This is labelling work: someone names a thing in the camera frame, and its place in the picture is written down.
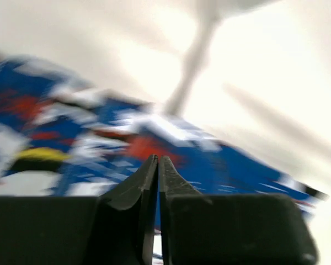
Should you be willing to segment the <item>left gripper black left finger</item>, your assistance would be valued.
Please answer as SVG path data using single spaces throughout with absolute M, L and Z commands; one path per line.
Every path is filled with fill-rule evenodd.
M 151 264 L 158 158 L 98 197 L 0 197 L 0 264 Z

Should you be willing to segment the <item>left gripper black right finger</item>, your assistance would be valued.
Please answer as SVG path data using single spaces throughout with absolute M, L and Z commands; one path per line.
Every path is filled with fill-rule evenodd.
M 165 264 L 316 264 L 314 239 L 293 200 L 278 194 L 204 195 L 159 162 Z

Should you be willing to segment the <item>blue white red patterned trousers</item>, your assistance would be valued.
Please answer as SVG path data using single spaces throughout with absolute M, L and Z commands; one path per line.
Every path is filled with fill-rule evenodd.
M 98 197 L 158 158 L 151 264 L 162 255 L 159 162 L 204 195 L 278 194 L 303 219 L 325 194 L 284 176 L 182 119 L 106 97 L 47 61 L 0 61 L 0 197 Z

